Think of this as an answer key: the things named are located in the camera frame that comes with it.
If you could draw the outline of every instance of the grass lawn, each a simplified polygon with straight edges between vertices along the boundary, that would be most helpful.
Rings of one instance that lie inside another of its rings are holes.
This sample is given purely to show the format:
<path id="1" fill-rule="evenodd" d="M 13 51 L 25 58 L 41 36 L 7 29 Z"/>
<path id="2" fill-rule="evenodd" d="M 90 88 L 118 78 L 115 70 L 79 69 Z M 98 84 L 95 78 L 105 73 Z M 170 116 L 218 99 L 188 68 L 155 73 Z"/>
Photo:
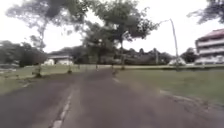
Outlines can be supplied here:
<path id="1" fill-rule="evenodd" d="M 41 66 L 43 75 L 51 75 L 51 74 L 63 74 L 67 73 L 68 66 L 63 65 L 55 65 L 55 66 Z M 107 68 L 110 66 L 100 65 L 99 68 Z M 96 69 L 95 65 L 80 65 L 80 69 L 78 69 L 78 65 L 71 66 L 72 72 L 81 72 L 85 70 L 94 70 Z M 4 74 L 0 74 L 0 95 L 13 91 L 15 89 L 24 87 L 24 85 L 29 84 L 26 80 L 27 78 L 32 78 L 32 72 L 35 70 L 34 66 L 25 67 L 18 69 L 14 72 L 8 72 Z"/>
<path id="2" fill-rule="evenodd" d="M 124 82 L 137 82 L 177 95 L 224 103 L 224 70 L 197 72 L 127 70 L 117 76 Z"/>

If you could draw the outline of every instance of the road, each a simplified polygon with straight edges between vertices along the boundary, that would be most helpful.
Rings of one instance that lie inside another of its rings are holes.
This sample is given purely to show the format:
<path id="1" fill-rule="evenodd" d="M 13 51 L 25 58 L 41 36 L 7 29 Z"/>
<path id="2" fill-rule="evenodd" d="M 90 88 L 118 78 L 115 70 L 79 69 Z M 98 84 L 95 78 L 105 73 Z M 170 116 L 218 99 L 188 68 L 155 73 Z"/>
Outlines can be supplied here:
<path id="1" fill-rule="evenodd" d="M 56 75 L 0 97 L 1 128 L 48 128 L 72 94 L 62 128 L 223 128 L 223 113 L 198 111 L 115 80 L 110 70 Z"/>

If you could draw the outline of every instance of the building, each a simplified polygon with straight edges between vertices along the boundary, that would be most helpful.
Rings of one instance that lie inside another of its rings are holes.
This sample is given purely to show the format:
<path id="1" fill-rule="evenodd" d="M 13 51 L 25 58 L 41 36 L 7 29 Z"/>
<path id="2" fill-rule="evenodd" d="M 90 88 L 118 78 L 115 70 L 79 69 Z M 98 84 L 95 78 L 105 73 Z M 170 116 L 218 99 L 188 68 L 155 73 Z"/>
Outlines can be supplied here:
<path id="1" fill-rule="evenodd" d="M 224 29 L 214 30 L 200 37 L 195 44 L 200 56 L 196 63 L 224 63 Z"/>
<path id="2" fill-rule="evenodd" d="M 73 62 L 71 60 L 72 60 L 72 57 L 70 57 L 69 55 L 51 55 L 44 62 L 43 65 L 55 65 L 55 64 L 59 64 L 59 65 L 71 64 L 72 65 Z"/>

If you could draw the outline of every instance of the street lamp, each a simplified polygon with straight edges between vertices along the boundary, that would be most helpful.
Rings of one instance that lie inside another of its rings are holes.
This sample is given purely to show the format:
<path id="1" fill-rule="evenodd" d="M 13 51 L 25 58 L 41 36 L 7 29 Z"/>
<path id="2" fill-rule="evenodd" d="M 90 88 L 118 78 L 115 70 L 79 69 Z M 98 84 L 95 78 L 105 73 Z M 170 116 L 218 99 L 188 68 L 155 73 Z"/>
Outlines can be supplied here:
<path id="1" fill-rule="evenodd" d="M 176 31 L 175 31 L 174 23 L 173 23 L 173 20 L 172 19 L 169 19 L 169 20 L 161 21 L 159 24 L 161 24 L 163 22 L 170 22 L 171 23 L 171 26 L 172 26 L 173 38 L 174 38 L 175 50 L 176 50 L 176 69 L 178 69 L 178 67 L 179 67 L 179 65 L 178 65 L 179 54 L 178 54 L 177 37 L 176 37 Z"/>

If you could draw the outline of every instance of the sky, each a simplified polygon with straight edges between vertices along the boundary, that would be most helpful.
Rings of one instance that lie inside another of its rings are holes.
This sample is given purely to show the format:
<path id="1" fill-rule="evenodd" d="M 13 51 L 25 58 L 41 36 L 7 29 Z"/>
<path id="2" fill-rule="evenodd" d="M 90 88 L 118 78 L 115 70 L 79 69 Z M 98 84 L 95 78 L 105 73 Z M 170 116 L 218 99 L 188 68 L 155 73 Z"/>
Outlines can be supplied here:
<path id="1" fill-rule="evenodd" d="M 6 10 L 13 4 L 21 4 L 22 0 L 4 0 L 0 5 L 0 40 L 10 40 L 14 43 L 26 41 L 30 34 L 35 33 L 18 19 L 5 16 Z M 206 0 L 139 0 L 139 9 L 150 7 L 148 10 L 148 18 L 154 22 L 160 22 L 172 19 L 176 29 L 178 42 L 178 52 L 183 53 L 189 47 L 195 47 L 195 40 L 215 29 L 224 28 L 216 20 L 198 25 L 198 18 L 187 17 L 190 12 L 203 9 L 207 5 Z M 88 19 L 93 22 L 99 20 L 88 13 Z M 62 49 L 63 47 L 71 47 L 81 45 L 81 35 L 73 33 L 69 36 L 62 35 L 62 28 L 52 25 L 47 27 L 45 32 L 46 48 L 44 51 L 51 52 Z M 136 39 L 133 42 L 124 42 L 126 49 L 134 48 L 138 51 L 143 48 L 144 51 L 150 51 L 153 48 L 161 52 L 167 52 L 175 55 L 175 44 L 170 22 L 163 22 L 160 27 L 153 31 L 146 39 Z"/>

